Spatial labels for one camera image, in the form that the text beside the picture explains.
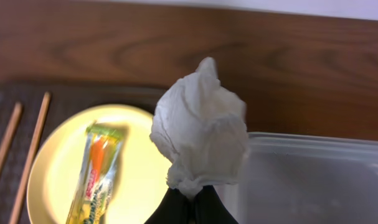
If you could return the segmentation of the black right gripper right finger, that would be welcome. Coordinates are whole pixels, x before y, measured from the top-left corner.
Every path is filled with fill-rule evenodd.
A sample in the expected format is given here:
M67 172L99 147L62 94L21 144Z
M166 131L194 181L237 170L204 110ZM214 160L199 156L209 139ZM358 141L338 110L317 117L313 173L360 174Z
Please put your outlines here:
M238 224L212 185L204 186L194 197L193 203L196 224Z

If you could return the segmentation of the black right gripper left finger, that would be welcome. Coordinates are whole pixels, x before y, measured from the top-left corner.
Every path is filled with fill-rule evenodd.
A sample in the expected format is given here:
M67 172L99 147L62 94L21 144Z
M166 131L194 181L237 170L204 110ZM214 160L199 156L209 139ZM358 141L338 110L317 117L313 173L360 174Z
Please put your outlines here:
M192 202L178 189L168 188L161 203L144 224L194 223Z

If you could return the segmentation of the yellow round plate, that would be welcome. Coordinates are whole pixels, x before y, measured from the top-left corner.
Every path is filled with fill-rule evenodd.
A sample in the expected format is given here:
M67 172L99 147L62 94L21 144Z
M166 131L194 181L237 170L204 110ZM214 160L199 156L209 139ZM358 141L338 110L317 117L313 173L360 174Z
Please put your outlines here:
M171 163L151 142L152 114L127 105L83 110L54 128L43 143L27 185L31 223L65 223L73 200L85 147L85 130L94 121L128 127L105 223L144 223L168 187Z

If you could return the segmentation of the white tissue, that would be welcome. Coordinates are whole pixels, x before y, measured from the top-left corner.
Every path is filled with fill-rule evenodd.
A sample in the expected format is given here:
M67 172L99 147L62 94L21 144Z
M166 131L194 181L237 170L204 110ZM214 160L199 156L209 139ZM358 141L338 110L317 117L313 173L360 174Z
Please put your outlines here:
M206 185L236 184L249 151L245 113L212 57L177 80L158 101L149 135L172 164L168 187L194 198Z

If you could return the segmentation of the yellow green snack wrapper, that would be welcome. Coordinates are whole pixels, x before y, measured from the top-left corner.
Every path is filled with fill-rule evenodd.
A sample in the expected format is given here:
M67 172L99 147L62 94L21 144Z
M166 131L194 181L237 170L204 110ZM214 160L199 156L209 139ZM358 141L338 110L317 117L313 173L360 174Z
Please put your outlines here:
M66 224L99 224L113 194L118 157L128 135L126 126L94 122L86 130L85 149Z

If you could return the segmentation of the wooden chopstick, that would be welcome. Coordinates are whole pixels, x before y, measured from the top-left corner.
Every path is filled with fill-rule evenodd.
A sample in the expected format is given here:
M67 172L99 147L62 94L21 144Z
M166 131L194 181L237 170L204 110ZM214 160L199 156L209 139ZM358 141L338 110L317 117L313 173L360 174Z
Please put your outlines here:
M0 143L0 175L1 175L4 162L6 161L6 156L9 152L9 148L12 144L12 140L14 138L16 129L18 127L21 114L22 114L22 104L20 102L17 102L14 106L12 115L9 119L9 122L7 124L6 130L4 132L4 135Z
M35 154L39 147L41 134L44 128L45 119L46 119L47 112L49 109L50 99L51 99L50 92L48 91L45 92L44 97L42 99L42 104L40 106L37 121L35 124L34 132L32 134L32 139L31 139L29 151L26 158L26 163L24 165L24 170L22 172L21 181L19 184L19 188L17 190L14 206L12 208L12 212L9 217L8 224L18 224L19 222L21 210L22 210L22 204L23 204L23 200L26 194L29 173L30 173L30 170L31 170L34 158L35 158Z

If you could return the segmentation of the clear plastic waste bin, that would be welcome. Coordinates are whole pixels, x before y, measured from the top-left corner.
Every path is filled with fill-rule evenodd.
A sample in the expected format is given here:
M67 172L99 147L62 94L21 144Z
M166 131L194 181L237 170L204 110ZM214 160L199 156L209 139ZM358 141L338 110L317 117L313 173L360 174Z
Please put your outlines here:
M378 223L378 141L249 137L239 183L217 188L239 223Z

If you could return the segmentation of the dark brown serving tray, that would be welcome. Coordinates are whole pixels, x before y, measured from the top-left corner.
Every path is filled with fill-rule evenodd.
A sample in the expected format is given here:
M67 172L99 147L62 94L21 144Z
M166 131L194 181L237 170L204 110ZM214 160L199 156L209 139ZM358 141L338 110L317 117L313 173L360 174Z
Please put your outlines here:
M0 143L15 102L23 104L21 122L16 131L6 163L0 175L0 223L6 223L22 175L30 135L34 131L45 91L50 91L51 101L45 120L41 141L67 118L93 106L118 104L130 105L153 113L164 90L150 87L59 83L9 82L0 84Z

